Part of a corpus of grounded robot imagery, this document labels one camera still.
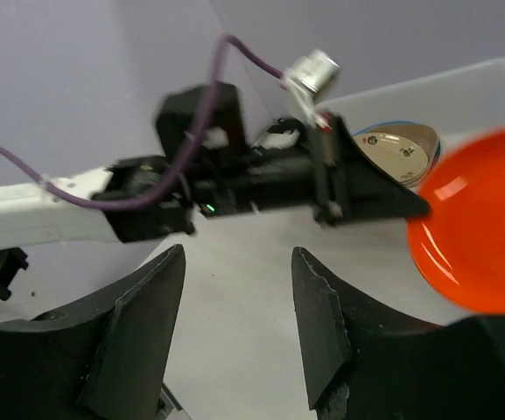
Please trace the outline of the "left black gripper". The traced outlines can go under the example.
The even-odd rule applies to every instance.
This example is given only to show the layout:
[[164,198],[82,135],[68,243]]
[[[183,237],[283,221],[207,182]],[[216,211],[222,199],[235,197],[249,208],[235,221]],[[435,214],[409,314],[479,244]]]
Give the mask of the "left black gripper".
[[305,125],[292,117],[272,122],[247,143],[240,91],[223,83],[208,132],[221,142],[204,143],[161,207],[207,217],[311,206],[321,225],[421,218],[430,204],[372,163],[333,113]]

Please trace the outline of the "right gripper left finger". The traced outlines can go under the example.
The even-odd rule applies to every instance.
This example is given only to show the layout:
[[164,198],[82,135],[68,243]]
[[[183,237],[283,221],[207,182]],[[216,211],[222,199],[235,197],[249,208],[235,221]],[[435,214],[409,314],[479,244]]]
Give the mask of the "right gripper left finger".
[[164,375],[186,274],[175,245],[31,320],[0,323],[0,419],[182,419]]

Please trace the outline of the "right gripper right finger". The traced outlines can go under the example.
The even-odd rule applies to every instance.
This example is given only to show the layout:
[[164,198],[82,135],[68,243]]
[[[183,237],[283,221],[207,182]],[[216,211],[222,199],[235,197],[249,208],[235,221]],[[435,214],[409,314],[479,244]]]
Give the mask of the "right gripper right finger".
[[291,257],[308,405],[320,419],[505,419],[505,315],[441,326]]

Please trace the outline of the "small floral cream plate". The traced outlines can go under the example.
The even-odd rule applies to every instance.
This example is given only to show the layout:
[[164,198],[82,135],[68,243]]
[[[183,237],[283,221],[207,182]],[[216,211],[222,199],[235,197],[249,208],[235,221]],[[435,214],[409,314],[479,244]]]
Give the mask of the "small floral cream plate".
[[406,187],[428,163],[418,144],[398,134],[369,132],[352,138],[375,165]]

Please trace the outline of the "orange round plate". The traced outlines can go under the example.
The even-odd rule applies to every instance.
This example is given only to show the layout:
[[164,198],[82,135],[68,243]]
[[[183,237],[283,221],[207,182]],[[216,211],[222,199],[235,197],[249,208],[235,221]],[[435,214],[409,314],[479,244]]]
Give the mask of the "orange round plate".
[[418,193],[431,212],[407,239],[423,278],[466,310],[505,314],[505,129],[450,151]]

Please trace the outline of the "brown square plate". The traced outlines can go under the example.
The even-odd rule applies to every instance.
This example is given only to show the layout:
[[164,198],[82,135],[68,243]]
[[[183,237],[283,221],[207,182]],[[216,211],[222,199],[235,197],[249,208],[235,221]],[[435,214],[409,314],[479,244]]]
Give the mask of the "brown square plate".
[[415,124],[414,142],[424,150],[428,158],[428,163],[423,171],[409,182],[409,187],[417,186],[438,162],[442,154],[441,138],[437,131],[429,125],[419,123]]

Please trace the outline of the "blue round plate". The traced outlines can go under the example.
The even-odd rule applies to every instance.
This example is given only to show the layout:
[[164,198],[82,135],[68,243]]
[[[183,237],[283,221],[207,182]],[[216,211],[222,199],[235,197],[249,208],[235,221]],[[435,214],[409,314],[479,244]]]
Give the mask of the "blue round plate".
[[410,139],[425,151],[430,166],[436,164],[444,151],[444,145],[438,132],[427,124],[402,120],[379,122],[356,131],[353,137],[369,132],[387,132]]

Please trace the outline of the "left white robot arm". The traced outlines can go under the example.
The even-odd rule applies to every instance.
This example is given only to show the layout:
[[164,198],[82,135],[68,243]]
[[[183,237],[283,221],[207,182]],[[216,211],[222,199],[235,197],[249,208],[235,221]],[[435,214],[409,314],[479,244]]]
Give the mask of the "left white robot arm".
[[205,88],[163,101],[156,130],[163,155],[132,157],[71,178],[0,186],[0,300],[11,297],[13,277],[28,266],[25,247],[55,242],[151,242],[192,235],[193,213],[206,218],[310,206],[321,225],[335,226],[427,215],[429,203],[363,155],[343,120],[332,113],[281,148],[246,142],[237,87],[217,90],[209,127],[227,143],[203,146],[162,198],[146,200],[171,167]]

